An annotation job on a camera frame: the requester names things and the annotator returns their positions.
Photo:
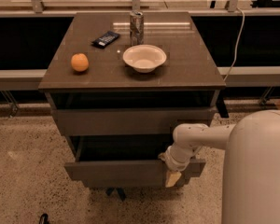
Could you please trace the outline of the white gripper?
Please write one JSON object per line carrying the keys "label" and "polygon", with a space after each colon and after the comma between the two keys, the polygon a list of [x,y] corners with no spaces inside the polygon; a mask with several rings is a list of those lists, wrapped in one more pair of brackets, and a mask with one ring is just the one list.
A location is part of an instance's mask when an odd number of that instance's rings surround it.
{"label": "white gripper", "polygon": [[170,169],[166,172],[165,187],[173,187],[181,177],[181,171],[184,171],[189,165],[191,150],[169,146],[165,153],[160,153],[158,159],[164,161]]}

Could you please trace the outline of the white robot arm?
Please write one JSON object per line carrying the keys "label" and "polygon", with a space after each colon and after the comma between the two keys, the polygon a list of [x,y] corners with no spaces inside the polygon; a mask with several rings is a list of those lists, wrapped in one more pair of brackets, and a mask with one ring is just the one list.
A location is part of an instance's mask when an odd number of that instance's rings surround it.
{"label": "white robot arm", "polygon": [[280,110],[250,114],[236,124],[180,124],[159,155],[167,188],[201,147],[225,151],[221,224],[280,224]]}

